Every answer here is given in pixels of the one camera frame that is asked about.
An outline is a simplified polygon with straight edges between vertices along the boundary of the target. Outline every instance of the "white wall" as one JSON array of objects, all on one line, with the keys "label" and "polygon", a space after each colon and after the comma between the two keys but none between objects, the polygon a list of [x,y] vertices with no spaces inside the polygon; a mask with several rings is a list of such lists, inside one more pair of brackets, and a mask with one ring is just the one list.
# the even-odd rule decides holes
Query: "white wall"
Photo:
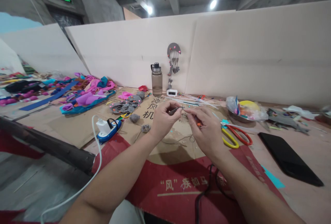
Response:
[{"label": "white wall", "polygon": [[0,38],[40,73],[89,74],[58,24],[5,33]]},{"label": "white wall", "polygon": [[330,104],[331,1],[204,16],[186,93]]},{"label": "white wall", "polygon": [[0,73],[6,75],[15,72],[25,74],[19,57],[2,39],[0,39],[0,69]]},{"label": "white wall", "polygon": [[181,48],[178,66],[172,75],[173,88],[184,92],[191,59],[196,21],[200,16],[223,12],[198,13],[131,21],[67,27],[67,33],[92,75],[109,76],[118,85],[152,88],[150,65],[159,62],[163,89],[168,84],[167,48],[175,42]]}]

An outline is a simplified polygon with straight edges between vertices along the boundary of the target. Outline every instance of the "black phone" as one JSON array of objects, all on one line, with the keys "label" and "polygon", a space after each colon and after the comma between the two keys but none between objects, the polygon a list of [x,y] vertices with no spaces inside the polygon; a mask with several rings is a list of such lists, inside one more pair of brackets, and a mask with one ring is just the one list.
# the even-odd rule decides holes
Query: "black phone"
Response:
[{"label": "black phone", "polygon": [[258,135],[286,175],[315,186],[324,186],[323,182],[283,138],[266,133]]}]

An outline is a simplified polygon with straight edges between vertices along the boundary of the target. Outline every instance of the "clear plastic bottle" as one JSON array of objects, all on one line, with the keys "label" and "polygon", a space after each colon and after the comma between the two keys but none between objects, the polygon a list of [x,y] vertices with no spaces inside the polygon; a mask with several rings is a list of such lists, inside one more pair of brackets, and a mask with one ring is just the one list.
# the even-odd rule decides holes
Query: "clear plastic bottle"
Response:
[{"label": "clear plastic bottle", "polygon": [[151,65],[153,96],[162,96],[162,71],[159,63]]}]

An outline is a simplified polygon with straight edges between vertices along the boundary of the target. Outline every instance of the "person's right hand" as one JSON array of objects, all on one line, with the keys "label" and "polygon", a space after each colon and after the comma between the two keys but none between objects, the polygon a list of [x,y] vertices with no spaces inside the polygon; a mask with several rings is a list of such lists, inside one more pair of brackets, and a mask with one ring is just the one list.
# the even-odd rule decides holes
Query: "person's right hand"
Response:
[{"label": "person's right hand", "polygon": [[[226,150],[222,140],[221,123],[207,107],[185,108],[184,111],[187,113],[193,137],[206,156],[210,158]],[[195,116],[203,124],[200,128]]]}]

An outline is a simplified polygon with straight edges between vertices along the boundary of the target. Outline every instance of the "yellow scissors handle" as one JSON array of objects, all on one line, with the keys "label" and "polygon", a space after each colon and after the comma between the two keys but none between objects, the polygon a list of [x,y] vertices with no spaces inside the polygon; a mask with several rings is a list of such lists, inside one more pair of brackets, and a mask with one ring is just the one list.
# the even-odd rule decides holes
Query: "yellow scissors handle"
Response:
[{"label": "yellow scissors handle", "polygon": [[226,146],[232,148],[232,149],[237,149],[239,148],[239,144],[238,142],[225,130],[225,129],[222,129],[222,132],[234,143],[234,145],[230,144],[229,142],[227,142],[223,137],[223,142]]}]

